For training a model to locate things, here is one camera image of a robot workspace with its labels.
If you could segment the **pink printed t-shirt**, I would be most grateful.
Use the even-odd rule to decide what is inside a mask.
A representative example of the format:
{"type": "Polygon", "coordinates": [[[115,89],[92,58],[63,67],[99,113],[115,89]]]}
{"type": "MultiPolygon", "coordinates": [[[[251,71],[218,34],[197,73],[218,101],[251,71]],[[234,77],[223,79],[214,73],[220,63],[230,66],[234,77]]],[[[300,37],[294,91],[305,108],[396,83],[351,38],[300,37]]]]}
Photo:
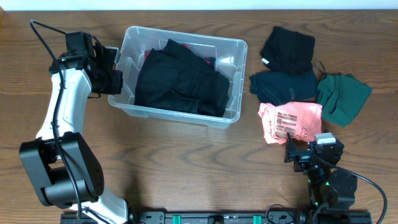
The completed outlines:
{"type": "Polygon", "coordinates": [[[258,115],[268,144],[287,142],[287,134],[310,142],[322,132],[322,105],[317,103],[289,102],[280,106],[261,103],[258,115]]]}

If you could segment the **large black garment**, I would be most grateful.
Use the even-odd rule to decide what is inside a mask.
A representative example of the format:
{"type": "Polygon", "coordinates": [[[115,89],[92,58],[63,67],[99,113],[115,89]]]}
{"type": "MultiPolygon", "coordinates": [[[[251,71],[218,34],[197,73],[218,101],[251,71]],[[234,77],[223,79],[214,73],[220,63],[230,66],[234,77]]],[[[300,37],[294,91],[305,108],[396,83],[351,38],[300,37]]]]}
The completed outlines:
{"type": "Polygon", "coordinates": [[[172,39],[160,50],[151,49],[137,78],[134,104],[222,117],[229,80],[203,58],[172,39]]]}

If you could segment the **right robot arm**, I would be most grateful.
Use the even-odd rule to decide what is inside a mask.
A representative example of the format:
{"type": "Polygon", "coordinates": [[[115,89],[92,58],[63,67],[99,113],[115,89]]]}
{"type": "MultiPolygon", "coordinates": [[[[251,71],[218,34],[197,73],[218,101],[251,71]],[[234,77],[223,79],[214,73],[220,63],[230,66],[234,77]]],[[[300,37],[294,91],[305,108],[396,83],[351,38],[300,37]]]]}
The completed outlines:
{"type": "Polygon", "coordinates": [[[295,139],[287,133],[284,162],[292,162],[295,172],[308,177],[313,208],[345,211],[355,203],[357,177],[336,168],[344,147],[332,133],[321,133],[307,143],[306,150],[299,149],[295,139]]]}

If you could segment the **green garment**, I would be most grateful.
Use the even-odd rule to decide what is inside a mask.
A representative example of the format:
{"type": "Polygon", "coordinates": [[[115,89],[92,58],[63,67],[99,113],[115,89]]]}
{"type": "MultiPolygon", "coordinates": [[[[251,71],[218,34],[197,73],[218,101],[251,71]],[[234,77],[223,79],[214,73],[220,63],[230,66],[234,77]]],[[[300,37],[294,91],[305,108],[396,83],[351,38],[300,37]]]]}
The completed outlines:
{"type": "Polygon", "coordinates": [[[373,89],[352,74],[340,73],[322,76],[317,90],[322,119],[343,128],[357,117],[373,89]]]}

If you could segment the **clear plastic storage bin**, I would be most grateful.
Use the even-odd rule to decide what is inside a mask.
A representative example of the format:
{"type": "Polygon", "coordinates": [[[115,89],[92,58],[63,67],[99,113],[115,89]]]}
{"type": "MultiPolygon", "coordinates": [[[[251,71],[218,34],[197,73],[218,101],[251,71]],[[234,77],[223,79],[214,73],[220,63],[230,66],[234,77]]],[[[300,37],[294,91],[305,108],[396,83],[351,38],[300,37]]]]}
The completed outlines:
{"type": "Polygon", "coordinates": [[[130,116],[226,129],[237,122],[241,115],[247,52],[248,45],[241,39],[131,26],[126,30],[116,64],[116,68],[123,72],[123,88],[121,94],[109,95],[108,102],[130,116]],[[197,56],[215,58],[215,70],[229,80],[228,102],[222,117],[161,110],[134,104],[134,90],[144,63],[144,52],[163,49],[169,39],[187,44],[197,56]]]}

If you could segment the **red navy plaid shirt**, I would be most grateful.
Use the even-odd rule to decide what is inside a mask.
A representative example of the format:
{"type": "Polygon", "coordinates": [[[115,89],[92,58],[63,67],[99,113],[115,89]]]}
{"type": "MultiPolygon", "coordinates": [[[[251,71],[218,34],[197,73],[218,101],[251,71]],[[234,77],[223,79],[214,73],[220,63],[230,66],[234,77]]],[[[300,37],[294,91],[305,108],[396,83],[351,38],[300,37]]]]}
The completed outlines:
{"type": "MultiPolygon", "coordinates": [[[[187,45],[185,43],[181,43],[181,45],[184,46],[186,49],[191,50],[189,45],[187,45]]],[[[146,60],[146,58],[149,54],[150,54],[150,50],[146,50],[144,52],[144,60],[146,60]]],[[[215,66],[215,62],[216,62],[215,57],[204,57],[203,59],[211,68],[213,68],[215,66]]]]}

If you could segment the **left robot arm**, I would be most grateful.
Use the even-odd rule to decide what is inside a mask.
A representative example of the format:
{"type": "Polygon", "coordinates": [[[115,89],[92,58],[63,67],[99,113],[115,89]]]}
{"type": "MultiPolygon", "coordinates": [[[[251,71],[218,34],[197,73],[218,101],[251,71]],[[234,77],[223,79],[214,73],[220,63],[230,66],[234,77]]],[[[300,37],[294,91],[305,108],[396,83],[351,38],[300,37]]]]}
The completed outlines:
{"type": "Polygon", "coordinates": [[[104,47],[85,32],[65,36],[67,51],[49,68],[52,96],[35,139],[19,156],[41,204],[77,212],[70,223],[127,223],[127,202],[104,184],[99,161],[83,139],[90,94],[118,95],[123,73],[115,70],[118,48],[104,47]]]}

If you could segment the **dark teal garment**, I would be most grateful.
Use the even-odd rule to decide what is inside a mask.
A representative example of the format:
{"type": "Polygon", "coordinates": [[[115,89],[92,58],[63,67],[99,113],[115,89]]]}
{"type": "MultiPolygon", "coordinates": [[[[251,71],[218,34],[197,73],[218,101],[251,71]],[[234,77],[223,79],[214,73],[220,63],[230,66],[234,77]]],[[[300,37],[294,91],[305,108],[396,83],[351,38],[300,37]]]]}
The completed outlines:
{"type": "Polygon", "coordinates": [[[291,101],[305,101],[317,96],[318,79],[310,70],[303,75],[289,75],[284,72],[263,71],[249,77],[250,93],[261,103],[274,106],[291,101]]]}

